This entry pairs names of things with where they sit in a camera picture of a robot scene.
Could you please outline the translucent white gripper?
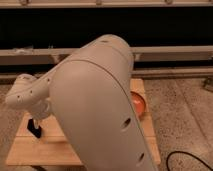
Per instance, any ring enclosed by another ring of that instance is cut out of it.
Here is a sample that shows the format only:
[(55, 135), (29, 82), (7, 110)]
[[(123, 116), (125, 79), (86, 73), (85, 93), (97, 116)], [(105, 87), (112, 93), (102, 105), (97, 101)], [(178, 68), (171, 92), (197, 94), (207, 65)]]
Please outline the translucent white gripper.
[(35, 120), (43, 120), (51, 115), (51, 106), (48, 100), (41, 100), (29, 108), (29, 113)]

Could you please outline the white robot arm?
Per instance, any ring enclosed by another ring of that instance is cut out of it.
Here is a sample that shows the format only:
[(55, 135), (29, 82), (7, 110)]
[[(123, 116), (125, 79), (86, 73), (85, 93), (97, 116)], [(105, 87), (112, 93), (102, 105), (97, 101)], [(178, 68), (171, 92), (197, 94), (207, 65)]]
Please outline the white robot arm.
[(40, 78), (19, 75), (5, 102), (53, 115), (87, 171), (158, 171), (131, 99), (133, 63), (124, 39), (103, 35)]

